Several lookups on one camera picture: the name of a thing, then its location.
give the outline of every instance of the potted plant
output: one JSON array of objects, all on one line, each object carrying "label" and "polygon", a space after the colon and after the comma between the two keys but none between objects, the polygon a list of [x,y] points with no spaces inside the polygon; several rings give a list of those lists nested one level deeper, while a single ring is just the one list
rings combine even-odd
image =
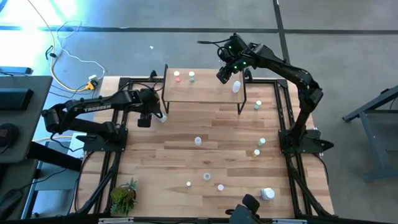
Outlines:
[{"label": "potted plant", "polygon": [[136,189],[137,181],[132,178],[130,183],[120,185],[112,190],[112,215],[128,215],[137,203]]}]

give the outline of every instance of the wooden table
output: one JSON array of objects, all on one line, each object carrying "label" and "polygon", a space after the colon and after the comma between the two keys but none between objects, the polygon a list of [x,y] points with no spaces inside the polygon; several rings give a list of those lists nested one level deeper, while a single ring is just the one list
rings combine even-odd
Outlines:
[{"label": "wooden table", "polygon": [[[105,77],[101,95],[113,94],[120,77]],[[294,115],[299,113],[296,87],[289,83]],[[285,99],[281,92],[283,109]],[[285,158],[280,152],[277,132],[280,129],[274,87],[269,84],[247,84],[248,102],[241,115],[235,105],[174,103],[165,123],[152,120],[150,128],[138,128],[136,113],[129,113],[129,137],[123,152],[116,185],[138,181],[134,217],[223,217],[235,208],[245,194],[261,203],[262,218],[294,217]],[[259,110],[254,110],[261,100]],[[112,111],[96,113],[95,121],[110,121]],[[313,127],[310,118],[308,128]],[[203,144],[194,145],[201,137]],[[260,138],[266,138],[261,155],[252,157]],[[98,185],[103,152],[94,153],[87,161],[78,190],[78,207],[90,197]],[[307,184],[326,211],[333,207],[322,163],[313,155],[303,156]],[[203,180],[204,173],[211,180]],[[224,191],[217,190],[223,184]],[[260,199],[260,189],[271,187],[275,199]],[[105,207],[105,189],[101,210]],[[300,208],[304,211],[302,193],[298,190]]]},{"label": "wooden table", "polygon": [[[180,82],[175,81],[174,72],[176,71],[180,72],[178,76],[181,79]],[[194,82],[190,82],[189,72],[195,72]],[[242,72],[231,76],[226,84],[222,84],[217,79],[217,72],[217,69],[168,68],[162,95],[166,113],[169,112],[170,102],[237,104],[238,113],[240,113],[246,102]],[[232,92],[235,81],[241,83],[241,89],[237,93]]]}]

